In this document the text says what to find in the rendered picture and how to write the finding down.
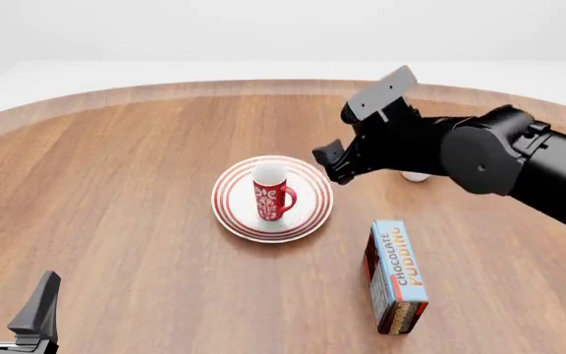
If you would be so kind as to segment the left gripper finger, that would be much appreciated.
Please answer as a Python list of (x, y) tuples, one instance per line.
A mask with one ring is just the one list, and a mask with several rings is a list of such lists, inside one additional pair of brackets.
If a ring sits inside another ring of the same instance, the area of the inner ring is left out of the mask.
[(8, 324), (16, 341), (58, 341), (56, 314), (61, 277), (53, 270), (39, 280), (21, 311)]

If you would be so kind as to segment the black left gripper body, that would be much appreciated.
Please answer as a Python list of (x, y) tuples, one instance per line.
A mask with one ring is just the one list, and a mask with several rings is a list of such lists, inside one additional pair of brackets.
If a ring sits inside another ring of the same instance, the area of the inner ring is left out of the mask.
[(15, 341), (0, 341), (0, 354), (57, 354), (58, 335), (18, 334)]

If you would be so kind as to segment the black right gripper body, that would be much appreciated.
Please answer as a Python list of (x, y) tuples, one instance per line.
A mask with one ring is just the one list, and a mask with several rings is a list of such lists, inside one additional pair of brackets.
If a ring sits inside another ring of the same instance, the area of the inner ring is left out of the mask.
[(423, 173), (414, 140), (416, 125), (421, 123), (419, 111), (401, 98), (383, 112), (387, 123), (373, 114), (363, 123), (350, 125), (355, 137), (345, 149), (345, 161), (358, 166), (356, 176), (383, 169)]

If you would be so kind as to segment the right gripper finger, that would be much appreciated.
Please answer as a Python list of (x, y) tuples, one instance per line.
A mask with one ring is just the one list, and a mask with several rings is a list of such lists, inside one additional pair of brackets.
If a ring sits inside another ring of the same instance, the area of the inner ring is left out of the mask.
[(338, 165), (345, 161), (345, 150), (339, 139), (327, 144), (324, 147), (316, 147), (311, 154), (317, 164)]
[(338, 162), (328, 164), (325, 167), (325, 172), (331, 182), (337, 185), (347, 185), (358, 173), (358, 166), (347, 161)]

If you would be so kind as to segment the white plate with red rings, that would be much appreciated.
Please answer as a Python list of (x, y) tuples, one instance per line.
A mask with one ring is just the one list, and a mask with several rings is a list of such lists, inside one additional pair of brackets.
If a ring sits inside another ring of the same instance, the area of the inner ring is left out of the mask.
[[(287, 185), (297, 193), (296, 205), (278, 220), (259, 217), (252, 173), (264, 162), (282, 164)], [(217, 220), (235, 235), (250, 241), (277, 244), (304, 238), (329, 217), (334, 203), (328, 179), (315, 167), (284, 155), (248, 158), (222, 173), (211, 192), (212, 211)]]

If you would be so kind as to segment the flat grey plate on stalk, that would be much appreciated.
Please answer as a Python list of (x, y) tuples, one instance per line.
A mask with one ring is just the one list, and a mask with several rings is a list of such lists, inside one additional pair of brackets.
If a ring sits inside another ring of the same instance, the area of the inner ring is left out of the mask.
[(384, 108), (401, 99), (404, 93), (418, 82), (407, 65), (399, 67), (378, 82), (372, 82), (347, 100), (341, 111), (341, 120), (349, 125), (363, 123), (373, 114), (378, 114), (387, 123)]

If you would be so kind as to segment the red patterned mug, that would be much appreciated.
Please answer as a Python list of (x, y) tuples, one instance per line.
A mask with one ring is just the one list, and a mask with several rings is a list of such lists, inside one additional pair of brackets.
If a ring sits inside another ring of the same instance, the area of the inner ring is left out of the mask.
[(287, 170), (282, 164), (264, 162), (252, 173), (256, 210), (263, 220), (280, 219), (296, 205), (297, 193), (287, 185)]

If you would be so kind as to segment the chocolate pudding box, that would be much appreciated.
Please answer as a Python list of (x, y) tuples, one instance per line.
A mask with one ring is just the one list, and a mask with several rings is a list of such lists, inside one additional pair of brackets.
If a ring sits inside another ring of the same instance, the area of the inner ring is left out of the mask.
[(371, 224), (364, 265), (377, 332), (410, 333), (429, 299), (403, 221)]

